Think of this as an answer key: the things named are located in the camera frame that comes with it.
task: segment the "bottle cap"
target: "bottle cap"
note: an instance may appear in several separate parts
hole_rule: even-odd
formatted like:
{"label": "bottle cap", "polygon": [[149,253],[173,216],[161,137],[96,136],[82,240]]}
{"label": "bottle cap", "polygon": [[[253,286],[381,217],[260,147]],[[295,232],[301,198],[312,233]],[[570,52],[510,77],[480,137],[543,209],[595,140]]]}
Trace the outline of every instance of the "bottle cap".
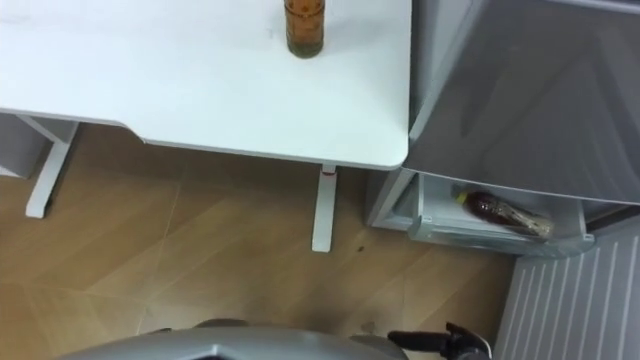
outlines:
{"label": "bottle cap", "polygon": [[458,194],[458,196],[456,196],[456,202],[459,204],[464,204],[465,201],[467,201],[467,196],[469,195],[468,192],[466,191],[462,191]]}

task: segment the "fridge door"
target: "fridge door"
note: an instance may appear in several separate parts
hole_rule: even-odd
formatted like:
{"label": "fridge door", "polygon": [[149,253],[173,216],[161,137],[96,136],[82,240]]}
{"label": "fridge door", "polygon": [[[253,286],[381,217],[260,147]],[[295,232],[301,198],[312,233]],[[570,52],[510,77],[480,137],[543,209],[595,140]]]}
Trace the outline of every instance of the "fridge door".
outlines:
{"label": "fridge door", "polygon": [[639,13],[637,1],[486,1],[405,167],[640,203]]}

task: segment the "bottle label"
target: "bottle label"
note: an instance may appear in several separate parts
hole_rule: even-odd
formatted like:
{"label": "bottle label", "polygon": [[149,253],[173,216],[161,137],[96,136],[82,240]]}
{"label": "bottle label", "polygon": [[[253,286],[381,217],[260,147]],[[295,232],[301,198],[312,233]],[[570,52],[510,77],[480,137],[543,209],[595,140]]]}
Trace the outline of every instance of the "bottle label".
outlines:
{"label": "bottle label", "polygon": [[324,37],[324,0],[285,0],[287,37],[297,44],[317,44]]}

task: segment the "bottle in drawer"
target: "bottle in drawer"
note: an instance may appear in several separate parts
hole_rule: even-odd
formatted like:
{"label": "bottle in drawer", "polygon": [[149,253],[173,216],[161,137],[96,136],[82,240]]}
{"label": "bottle in drawer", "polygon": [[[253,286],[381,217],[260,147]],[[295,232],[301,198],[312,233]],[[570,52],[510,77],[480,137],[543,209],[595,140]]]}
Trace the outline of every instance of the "bottle in drawer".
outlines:
{"label": "bottle in drawer", "polygon": [[553,222],[485,191],[456,191],[456,201],[466,211],[486,222],[502,225],[517,233],[546,242],[553,233]]}

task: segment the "desk foot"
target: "desk foot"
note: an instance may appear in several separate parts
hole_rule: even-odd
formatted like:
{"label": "desk foot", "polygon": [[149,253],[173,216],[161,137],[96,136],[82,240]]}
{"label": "desk foot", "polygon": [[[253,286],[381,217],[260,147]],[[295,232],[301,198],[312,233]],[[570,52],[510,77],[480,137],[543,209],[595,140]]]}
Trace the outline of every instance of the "desk foot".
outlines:
{"label": "desk foot", "polygon": [[78,128],[77,123],[69,124],[72,128],[69,130],[68,140],[66,142],[59,139],[53,141],[51,151],[49,151],[47,160],[42,166],[36,185],[27,203],[27,217],[44,218],[51,193],[53,192],[64,161],[67,158],[67,153],[71,147],[71,140],[73,140]]}
{"label": "desk foot", "polygon": [[327,253],[331,250],[337,180],[336,167],[323,165],[318,181],[318,199],[316,200],[316,215],[311,239],[311,250],[315,252]]}

